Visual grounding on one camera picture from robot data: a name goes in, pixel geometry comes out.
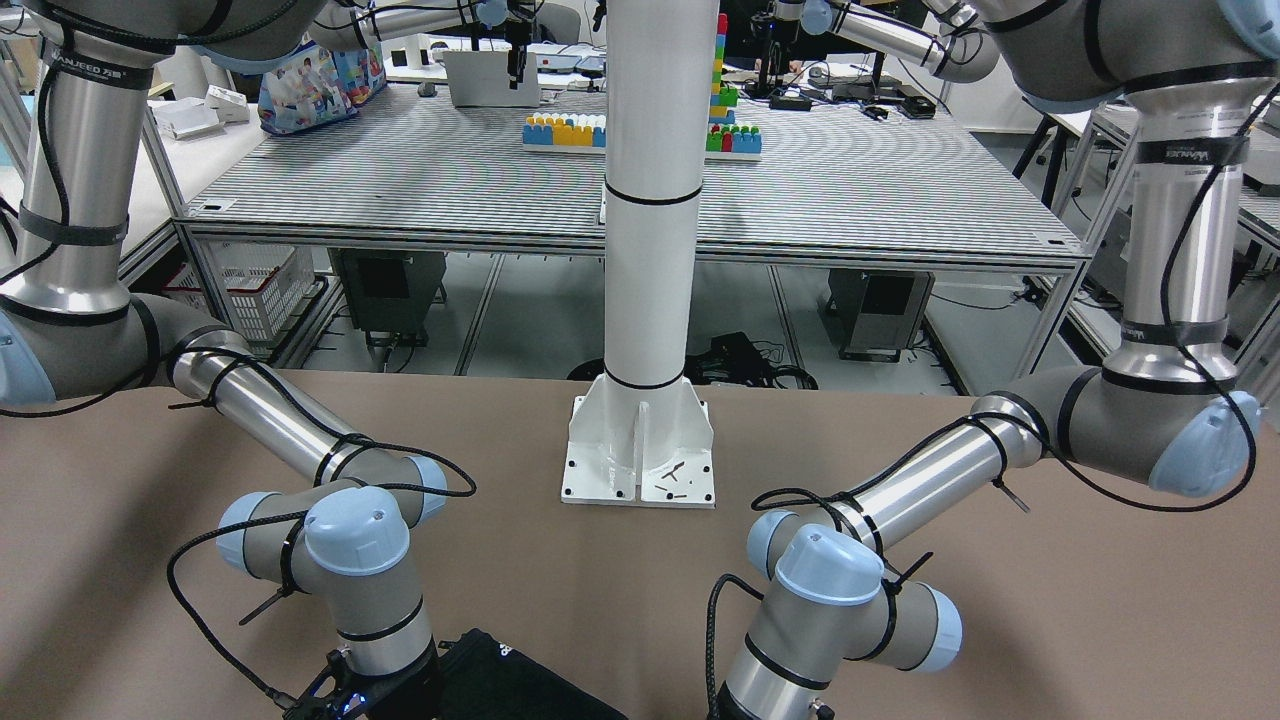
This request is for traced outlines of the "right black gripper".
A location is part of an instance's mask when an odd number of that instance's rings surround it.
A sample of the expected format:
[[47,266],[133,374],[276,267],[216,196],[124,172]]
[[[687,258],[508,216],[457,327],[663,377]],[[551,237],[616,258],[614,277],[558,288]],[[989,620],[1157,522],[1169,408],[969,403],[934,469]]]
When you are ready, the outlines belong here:
[[444,673],[433,644],[411,665],[381,675],[353,675],[355,694],[362,702],[353,707],[366,719],[439,719],[443,707]]

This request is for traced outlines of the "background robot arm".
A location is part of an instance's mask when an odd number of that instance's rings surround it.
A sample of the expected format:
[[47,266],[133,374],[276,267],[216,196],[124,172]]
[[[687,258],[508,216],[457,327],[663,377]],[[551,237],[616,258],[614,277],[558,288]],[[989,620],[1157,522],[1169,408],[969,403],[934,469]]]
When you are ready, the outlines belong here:
[[771,13],[780,20],[799,22],[809,35],[836,35],[900,61],[911,61],[945,82],[973,83],[986,78],[996,68],[1000,50],[980,26],[977,10],[964,1],[924,5],[940,22],[937,35],[851,1],[773,1]]

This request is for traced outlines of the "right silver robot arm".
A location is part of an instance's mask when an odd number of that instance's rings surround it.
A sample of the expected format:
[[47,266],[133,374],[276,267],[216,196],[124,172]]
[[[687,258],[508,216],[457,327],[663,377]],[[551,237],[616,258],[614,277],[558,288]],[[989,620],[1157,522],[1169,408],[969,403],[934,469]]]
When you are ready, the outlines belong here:
[[125,389],[168,386],[230,419],[312,480],[248,495],[214,533],[223,557],[326,603],[340,638],[330,694],[292,696],[244,675],[287,717],[434,719],[444,679],[410,552],[443,507],[445,474],[422,450],[355,430],[261,364],[242,336],[119,281],[133,156],[154,67],[179,46],[269,69],[328,1],[27,1],[46,70],[3,274],[3,414],[49,416]]

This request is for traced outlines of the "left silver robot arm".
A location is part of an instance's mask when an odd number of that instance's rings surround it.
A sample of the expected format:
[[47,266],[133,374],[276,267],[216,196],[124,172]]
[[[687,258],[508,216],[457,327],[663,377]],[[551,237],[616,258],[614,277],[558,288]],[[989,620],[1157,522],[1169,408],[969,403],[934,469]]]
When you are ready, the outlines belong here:
[[1275,1],[933,1],[948,46],[925,67],[952,82],[1000,53],[1046,111],[1114,97],[1137,113],[1121,341],[1102,366],[1023,377],[978,398],[860,486],[754,500],[751,564],[768,578],[712,719],[829,717],[845,660],[931,673],[963,624],[884,551],[1011,468],[1044,456],[1197,497],[1240,489],[1260,405],[1222,351],[1234,223],[1254,101],[1277,92]]

